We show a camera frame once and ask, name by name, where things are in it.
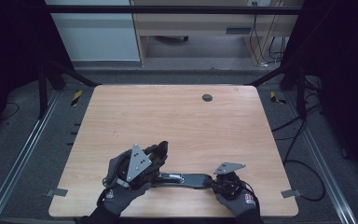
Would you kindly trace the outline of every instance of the black cable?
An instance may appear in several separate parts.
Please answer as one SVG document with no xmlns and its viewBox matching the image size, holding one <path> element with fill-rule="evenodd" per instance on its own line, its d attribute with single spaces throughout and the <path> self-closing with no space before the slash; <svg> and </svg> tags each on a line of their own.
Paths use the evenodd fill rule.
<svg viewBox="0 0 358 224">
<path fill-rule="evenodd" d="M 303 122 L 301 123 L 301 126 L 300 128 L 298 129 L 295 137 L 293 138 L 293 141 L 292 143 L 290 144 L 290 147 L 289 149 L 287 150 L 286 152 L 286 155 L 284 156 L 284 159 L 283 159 L 283 166 L 286 166 L 286 164 L 288 162 L 293 162 L 293 163 L 298 163 L 298 164 L 301 164 L 301 165 L 304 165 L 306 168 L 308 168 L 311 172 L 313 172 L 316 177 L 318 177 L 319 181 L 321 182 L 321 185 L 322 185 L 322 195 L 316 199 L 313 199 L 313 198 L 310 198 L 310 197 L 307 197 L 307 196 L 304 196 L 301 194 L 301 197 L 307 201 L 310 201 L 310 202 L 319 202 L 320 200 L 322 200 L 324 198 L 324 195 L 325 195 L 325 192 L 326 192 L 326 189 L 325 189 L 325 185 L 324 185 L 324 182 L 322 181 L 322 178 L 316 173 L 316 171 L 314 169 L 312 169 L 310 166 L 308 166 L 306 163 L 302 162 L 302 161 L 296 161 L 296 160 L 287 160 L 287 158 L 289 157 L 289 154 L 290 152 L 292 151 L 293 149 L 293 145 L 295 144 L 297 138 L 299 137 L 299 135 L 304 131 L 305 129 L 305 126 L 307 124 L 307 121 L 306 120 L 303 120 Z"/>
<path fill-rule="evenodd" d="M 293 139 L 294 137 L 287 137 L 287 138 L 274 138 L 275 141 L 284 141 L 284 140 L 289 140 L 289 139 Z"/>
<path fill-rule="evenodd" d="M 249 191 L 252 194 L 252 196 L 255 197 L 255 207 L 258 210 L 258 212 L 260 212 L 260 203 L 259 203 L 257 197 L 255 196 L 255 191 L 253 190 L 252 186 L 243 180 L 241 182 L 242 182 L 242 184 L 245 184 L 244 187 L 246 188 L 246 190 Z"/>
<path fill-rule="evenodd" d="M 316 171 L 314 169 L 312 169 L 310 166 L 308 166 L 306 163 L 304 163 L 302 161 L 287 160 L 286 163 L 288 163 L 288 162 L 298 163 L 298 164 L 301 164 L 301 165 L 307 167 L 311 172 L 313 172 L 316 175 L 316 177 L 318 177 L 319 181 L 321 182 L 321 185 L 322 185 L 322 195 L 321 196 L 319 196 L 318 198 L 312 199 L 310 197 L 307 197 L 307 196 L 301 194 L 300 197 L 305 199 L 305 200 L 307 200 L 307 201 L 314 202 L 314 203 L 317 203 L 317 202 L 321 201 L 324 198 L 324 195 L 326 194 L 326 186 L 325 186 L 321 176 L 318 175 L 318 173 L 316 173 Z"/>
<path fill-rule="evenodd" d="M 316 104 L 316 105 L 313 105 L 312 107 L 308 108 L 308 109 L 307 109 L 308 115 L 310 114 L 309 112 L 310 112 L 312 109 L 318 107 L 319 105 L 320 105 L 320 104 Z M 281 126 L 279 126 L 279 127 L 277 127 L 277 128 L 272 129 L 271 131 L 272 131 L 273 133 L 274 133 L 274 132 L 277 132 L 277 131 L 279 131 L 280 129 L 283 129 L 283 128 L 285 128 L 285 127 L 291 125 L 292 123 L 294 123 L 296 120 L 298 120 L 298 119 L 300 119 L 300 118 L 301 118 L 300 116 L 297 116 L 297 117 L 295 117 L 295 118 L 293 118 L 293 119 L 287 121 L 287 122 L 284 123 L 283 125 L 281 125 Z"/>
<path fill-rule="evenodd" d="M 318 97 L 318 93 L 317 93 L 317 92 L 310 93 L 304 100 L 307 102 L 307 101 L 308 101 L 308 98 L 310 98 L 311 96 L 316 96 L 316 97 Z"/>
<path fill-rule="evenodd" d="M 11 115 L 5 117 L 5 118 L 0 118 L 0 120 L 4 120 L 4 119 L 9 119 L 11 117 L 13 117 L 15 114 L 17 114 L 17 112 L 19 111 L 20 109 L 20 106 L 16 103 L 7 103 L 8 105 L 15 105 L 17 108 L 16 108 L 16 111 L 14 111 Z"/>
<path fill-rule="evenodd" d="M 266 60 L 264 58 L 264 56 L 263 56 L 263 51 L 261 50 L 260 40 L 258 39 L 257 29 L 255 28 L 256 21 L 257 21 L 257 14 L 255 14 L 254 25 L 253 25 L 253 29 L 252 29 L 252 32 L 251 32 L 251 36 L 249 38 L 249 42 L 250 42 L 250 45 L 251 45 L 252 52 L 253 52 L 253 54 L 255 56 L 255 50 L 253 49 L 253 46 L 252 46 L 252 35 L 253 35 L 253 32 L 255 32 L 255 39 L 257 40 L 257 45 L 258 45 L 258 49 L 260 50 L 261 59 L 263 59 L 266 63 L 273 63 L 271 61 Z"/>
<path fill-rule="evenodd" d="M 292 143 L 290 144 L 290 147 L 289 149 L 287 150 L 286 152 L 286 155 L 284 156 L 284 159 L 283 159 L 283 165 L 286 164 L 286 161 L 287 161 L 287 158 L 289 157 L 289 154 L 290 152 L 292 151 L 292 148 L 293 148 L 293 145 L 295 144 L 297 138 L 300 136 L 300 134 L 302 133 L 302 130 L 305 128 L 305 125 L 307 124 L 307 121 L 304 119 L 302 122 L 301 122 L 301 125 L 300 125 L 300 128 L 298 129 L 295 137 L 293 138 L 293 141 Z"/>
<path fill-rule="evenodd" d="M 313 82 L 307 80 L 306 78 L 305 78 L 305 84 L 306 84 L 305 87 L 309 90 L 316 91 L 316 92 L 322 90 L 321 87 L 319 87 L 318 85 L 314 84 Z"/>
<path fill-rule="evenodd" d="M 307 109 L 307 115 L 309 115 L 310 113 L 313 113 L 312 109 L 316 108 L 316 107 L 319 106 L 319 105 L 320 105 L 320 104 L 316 104 L 316 105 L 313 105 L 312 107 L 310 107 L 309 109 Z M 298 120 L 299 118 L 300 118 L 300 116 L 298 116 L 298 117 L 296 117 L 296 118 L 294 118 L 294 119 L 292 119 L 292 120 L 289 120 L 288 122 L 286 122 L 285 124 L 283 124 L 281 127 L 279 127 L 279 128 L 277 129 L 277 131 L 280 130 L 281 128 L 283 128 L 283 127 L 288 126 L 289 124 L 293 123 L 294 121 Z M 305 196 L 305 195 L 301 195 L 300 197 L 303 198 L 303 199 L 305 199 L 305 200 L 307 200 L 307 201 L 310 201 L 310 202 L 319 202 L 319 201 L 321 201 L 321 200 L 324 198 L 324 195 L 325 195 L 325 192 L 326 192 L 325 185 L 324 185 L 324 182 L 323 182 L 322 178 L 317 174 L 317 172 L 316 172 L 315 170 L 313 170 L 313 169 L 312 169 L 310 166 L 308 166 L 306 163 L 304 163 L 304 162 L 302 162 L 302 161 L 288 160 L 288 159 L 287 159 L 287 158 L 289 157 L 289 155 L 290 155 L 290 152 L 291 152 L 292 149 L 293 149 L 293 146 L 294 146 L 294 144 L 295 144 L 297 138 L 298 138 L 298 137 L 300 136 L 300 134 L 305 130 L 306 125 L 307 125 L 307 120 L 306 120 L 306 119 L 303 119 L 303 121 L 301 122 L 300 128 L 298 129 L 298 131 L 296 132 L 296 135 L 295 135 L 294 137 L 282 139 L 282 140 L 293 139 L 292 143 L 290 144 L 289 149 L 287 150 L 287 152 L 286 152 L 286 154 L 285 154 L 285 156 L 284 156 L 284 158 L 283 158 L 283 160 L 282 160 L 282 164 L 283 164 L 283 166 L 285 166 L 286 163 L 288 163 L 288 162 L 293 162 L 293 163 L 302 164 L 302 165 L 304 165 L 306 168 L 308 168 L 311 172 L 313 172 L 313 173 L 316 175 L 316 177 L 317 177 L 317 178 L 319 179 L 319 181 L 321 182 L 321 185 L 322 185 L 322 188 L 323 188 L 321 196 L 319 196 L 318 198 L 310 198 L 310 197 L 307 197 L 307 196 Z"/>
<path fill-rule="evenodd" d="M 276 38 L 275 36 L 272 37 L 271 44 L 269 45 L 269 48 L 268 48 L 268 54 L 269 54 L 270 58 L 273 58 L 277 62 L 280 62 L 282 60 L 282 58 L 283 58 L 283 40 L 285 39 L 285 37 L 282 38 L 281 51 L 272 51 L 272 45 L 275 42 L 275 38 Z M 274 57 L 272 54 L 281 54 L 281 56 L 280 57 Z"/>
</svg>

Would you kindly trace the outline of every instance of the metal rail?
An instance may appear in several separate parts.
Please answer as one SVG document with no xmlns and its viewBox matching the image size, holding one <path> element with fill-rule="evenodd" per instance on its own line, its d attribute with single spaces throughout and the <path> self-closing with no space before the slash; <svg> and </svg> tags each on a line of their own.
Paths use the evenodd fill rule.
<svg viewBox="0 0 358 224">
<path fill-rule="evenodd" d="M 24 167 L 27 164 L 29 158 L 31 157 L 40 135 L 48 123 L 51 113 L 53 112 L 60 97 L 60 93 L 60 91 L 53 92 L 53 95 L 51 96 L 50 102 L 48 104 L 47 113 L 42 119 L 37 121 L 34 129 L 28 137 L 28 140 L 21 150 L 19 157 L 14 162 L 10 172 L 7 175 L 7 178 L 5 179 L 4 184 L 0 188 L 0 214 L 2 213 L 2 210 L 4 209 L 11 192 L 16 187 L 16 184 L 21 177 L 21 173 L 24 170 Z"/>
<path fill-rule="evenodd" d="M 296 100 L 290 93 L 286 93 L 285 95 L 293 113 L 297 116 L 298 113 L 295 104 Z M 318 145 L 316 144 L 310 130 L 307 127 L 304 130 L 304 137 L 306 144 L 308 145 L 308 149 L 310 150 L 310 155 L 315 162 L 315 166 L 317 167 L 319 174 L 324 179 L 327 192 L 330 196 L 331 202 L 336 208 L 339 219 L 343 224 L 356 224 L 357 220 L 353 215 L 351 207 L 345 199 L 345 196 L 342 193 L 338 182 L 334 178 L 334 175 L 328 167 L 327 162 L 324 160 L 324 156 L 322 155 L 321 150 L 318 148 Z"/>
</svg>

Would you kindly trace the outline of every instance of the metal plate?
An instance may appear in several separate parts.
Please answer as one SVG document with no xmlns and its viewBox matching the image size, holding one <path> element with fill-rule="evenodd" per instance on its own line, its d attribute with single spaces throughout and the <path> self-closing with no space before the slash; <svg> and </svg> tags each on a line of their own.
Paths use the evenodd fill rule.
<svg viewBox="0 0 358 224">
<path fill-rule="evenodd" d="M 54 195 L 65 197 L 66 193 L 68 193 L 67 189 L 48 189 L 45 195 L 48 197 L 54 197 Z"/>
<path fill-rule="evenodd" d="M 245 164 L 241 163 L 232 163 L 232 162 L 223 162 L 217 169 L 214 170 L 215 175 L 225 175 L 233 171 L 242 169 L 245 167 Z"/>
<path fill-rule="evenodd" d="M 138 144 L 134 144 L 126 181 L 132 181 L 133 178 L 143 172 L 151 163 L 152 161 L 146 156 L 144 151 L 138 147 Z"/>
<path fill-rule="evenodd" d="M 288 189 L 281 192 L 283 198 L 290 198 L 290 197 L 298 197 L 301 196 L 301 191 L 299 189 Z"/>
</svg>

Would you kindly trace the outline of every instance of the light wood surface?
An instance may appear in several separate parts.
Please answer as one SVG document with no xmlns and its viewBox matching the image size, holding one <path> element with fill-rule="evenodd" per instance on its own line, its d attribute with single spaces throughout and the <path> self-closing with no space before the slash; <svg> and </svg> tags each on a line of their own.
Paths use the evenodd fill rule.
<svg viewBox="0 0 358 224">
<path fill-rule="evenodd" d="M 203 94 L 212 95 L 204 102 Z M 261 215 L 297 214 L 257 90 L 249 86 L 99 86 L 89 102 L 49 213 L 91 214 L 103 190 L 108 162 L 134 143 L 141 148 L 166 140 L 160 171 L 213 175 L 221 162 L 245 163 L 237 175 L 252 185 Z M 232 217 L 211 189 L 150 189 L 123 217 Z"/>
</svg>

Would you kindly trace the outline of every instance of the wire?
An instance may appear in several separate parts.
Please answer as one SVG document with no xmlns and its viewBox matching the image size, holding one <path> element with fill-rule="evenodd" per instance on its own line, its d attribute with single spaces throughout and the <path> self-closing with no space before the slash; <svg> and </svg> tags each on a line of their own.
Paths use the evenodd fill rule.
<svg viewBox="0 0 358 224">
<path fill-rule="evenodd" d="M 317 84 L 315 84 L 315 83 L 309 81 L 309 80 L 306 79 L 306 78 L 305 78 L 305 84 L 306 84 L 305 87 L 306 87 L 307 89 L 312 90 L 312 91 L 318 92 L 318 91 L 321 91 L 321 90 L 322 90 L 321 87 L 319 87 Z"/>
<path fill-rule="evenodd" d="M 310 166 L 308 166 L 306 163 L 304 163 L 304 162 L 302 162 L 302 161 L 287 160 L 286 163 L 288 163 L 288 162 L 298 163 L 298 164 L 301 164 L 301 165 L 307 167 L 311 172 L 313 172 L 313 173 L 316 175 L 316 177 L 317 177 L 317 178 L 319 179 L 319 181 L 321 182 L 321 185 L 322 185 L 322 194 L 321 194 L 321 196 L 319 196 L 318 198 L 313 199 L 313 198 L 310 198 L 310 197 L 307 197 L 307 196 L 301 194 L 300 197 L 303 198 L 303 199 L 305 199 L 305 200 L 307 200 L 307 201 L 314 202 L 314 203 L 317 203 L 317 202 L 321 201 L 321 200 L 324 198 L 324 195 L 326 194 L 326 186 L 325 186 L 325 184 L 324 184 L 324 182 L 323 182 L 321 176 L 318 175 L 318 173 L 316 173 L 316 171 L 315 171 L 314 169 L 312 169 Z"/>
<path fill-rule="evenodd" d="M 260 40 L 258 39 L 257 30 L 256 30 L 256 28 L 255 28 L 256 21 L 257 21 L 257 14 L 255 14 L 254 25 L 253 25 L 253 29 L 252 29 L 252 32 L 251 32 L 251 35 L 250 35 L 250 38 L 249 38 L 249 44 L 250 44 L 250 46 L 251 46 L 252 53 L 253 53 L 254 56 L 255 56 L 255 50 L 254 50 L 253 45 L 252 45 L 252 36 L 253 36 L 253 32 L 255 32 L 255 39 L 257 40 L 258 49 L 260 50 L 260 56 L 261 56 L 261 58 L 262 58 L 266 63 L 273 63 L 273 62 L 271 62 L 271 61 L 266 60 L 266 59 L 264 58 L 264 56 L 263 56 L 263 51 L 261 50 Z M 255 60 L 256 60 L 257 64 L 261 64 L 260 61 L 258 61 L 257 57 L 255 57 Z"/>
<path fill-rule="evenodd" d="M 308 99 L 309 97 L 315 95 L 314 93 L 311 93 L 309 94 L 305 99 Z M 309 109 L 307 109 L 307 115 L 310 115 L 311 113 L 313 113 L 314 111 L 314 108 L 317 108 L 320 104 L 316 104 L 316 105 L 313 105 L 312 107 L 310 107 Z M 294 118 L 294 119 L 291 119 L 289 120 L 288 122 L 284 123 L 282 126 L 276 128 L 276 129 L 273 129 L 272 131 L 273 132 L 276 132 L 276 131 L 279 131 L 280 129 L 284 128 L 284 127 L 287 127 L 289 126 L 290 124 L 294 123 L 296 120 L 300 119 L 300 116 Z M 316 177 L 319 179 L 321 185 L 322 185 L 322 194 L 321 196 L 317 197 L 317 198 L 310 198 L 308 196 L 305 196 L 303 194 L 301 194 L 301 198 L 303 198 L 304 200 L 307 200 L 307 201 L 310 201 L 310 202 L 319 202 L 321 201 L 324 196 L 325 196 L 325 193 L 326 193 L 326 188 L 325 188 L 325 185 L 324 185 L 324 182 L 322 180 L 322 178 L 318 175 L 318 173 L 312 169 L 310 166 L 308 166 L 306 163 L 302 162 L 302 161 L 297 161 L 297 160 L 288 160 L 289 158 L 289 155 L 290 155 L 290 152 L 292 151 L 293 149 L 293 146 L 297 140 L 297 138 L 304 132 L 305 128 L 306 128 L 306 125 L 307 125 L 307 120 L 306 119 L 303 119 L 302 122 L 301 122 L 301 125 L 300 125 L 300 128 L 297 130 L 296 132 L 296 135 L 294 137 L 289 137 L 289 138 L 283 138 L 283 139 L 275 139 L 276 141 L 277 140 L 288 140 L 288 139 L 293 139 L 290 146 L 289 146 L 289 149 L 287 150 L 286 154 L 284 155 L 284 158 L 282 160 L 282 164 L 283 166 L 286 166 L 287 163 L 289 162 L 292 162 L 292 163 L 298 163 L 298 164 L 301 164 L 303 166 L 305 166 L 307 169 L 309 169 L 311 172 L 313 172 Z"/>
<path fill-rule="evenodd" d="M 257 211 L 260 212 L 260 203 L 259 203 L 257 197 L 255 196 L 255 191 L 253 190 L 252 186 L 243 180 L 241 182 L 242 182 L 242 185 L 244 184 L 245 189 L 247 191 L 249 191 L 252 194 L 252 196 L 255 197 L 255 207 L 256 207 Z"/>
<path fill-rule="evenodd" d="M 275 62 L 276 62 L 277 59 L 279 59 L 279 61 L 281 61 L 282 58 L 283 58 L 284 47 L 286 46 L 286 37 L 285 37 L 285 36 L 282 37 L 281 50 L 280 50 L 280 51 L 272 51 L 272 45 L 273 45 L 274 42 L 275 42 L 275 38 L 276 38 L 276 36 L 273 36 L 273 37 L 272 37 L 271 44 L 269 45 L 269 48 L 268 48 L 268 54 L 269 54 L 269 57 L 275 59 Z M 276 56 L 273 56 L 272 54 L 280 54 L 281 56 L 280 56 L 280 57 L 276 57 Z"/>
<path fill-rule="evenodd" d="M 15 105 L 17 108 L 16 108 L 16 111 L 14 111 L 11 115 L 5 117 L 5 118 L 0 118 L 0 120 L 4 120 L 4 119 L 9 119 L 11 117 L 13 117 L 15 114 L 17 114 L 17 112 L 19 111 L 20 109 L 20 106 L 16 103 L 7 103 L 8 105 Z"/>
</svg>

